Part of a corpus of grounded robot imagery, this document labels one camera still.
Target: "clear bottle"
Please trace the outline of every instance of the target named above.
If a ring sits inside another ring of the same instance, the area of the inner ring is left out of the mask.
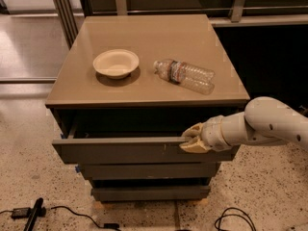
[[[214,89],[212,78],[215,72],[203,67],[165,59],[154,63],[156,74],[166,81],[202,94],[210,94]]]

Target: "plastic bottle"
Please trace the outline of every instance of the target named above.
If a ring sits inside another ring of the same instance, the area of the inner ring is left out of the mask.
[[[210,94],[214,89],[213,70],[165,59],[154,63],[156,74],[163,80],[202,94]]]

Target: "floor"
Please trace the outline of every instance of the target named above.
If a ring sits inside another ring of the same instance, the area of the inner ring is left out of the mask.
[[[56,16],[0,15],[1,77],[56,77],[67,51]],[[90,184],[75,166],[65,165],[51,145],[60,135],[44,107],[51,88],[51,84],[0,86],[0,212],[33,207],[42,197],[47,213],[38,218],[34,230],[97,230],[88,218],[51,209],[59,205],[89,215],[99,225],[118,223],[122,231],[212,231],[228,207],[247,212],[259,231],[283,231],[308,222],[308,153],[291,143],[242,146],[234,161],[221,164],[202,201],[94,201]],[[2,213],[0,229],[23,230],[26,221]],[[221,227],[251,230],[235,216],[226,218]]]

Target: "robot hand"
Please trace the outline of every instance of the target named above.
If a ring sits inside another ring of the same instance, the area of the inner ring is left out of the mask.
[[[279,145],[289,141],[308,150],[308,118],[270,98],[251,100],[244,112],[215,116],[183,133],[189,141],[180,147],[191,153],[223,151],[234,145]]]

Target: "table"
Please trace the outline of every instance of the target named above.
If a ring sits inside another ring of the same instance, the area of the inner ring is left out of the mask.
[[[92,61],[111,49],[140,58],[123,80],[95,73]],[[203,95],[154,74],[172,58],[212,69],[215,89]],[[249,96],[206,15],[87,17],[70,49],[46,107],[65,139],[53,145],[77,164],[99,201],[199,199],[227,152],[189,154],[181,133],[211,116],[230,115]]]

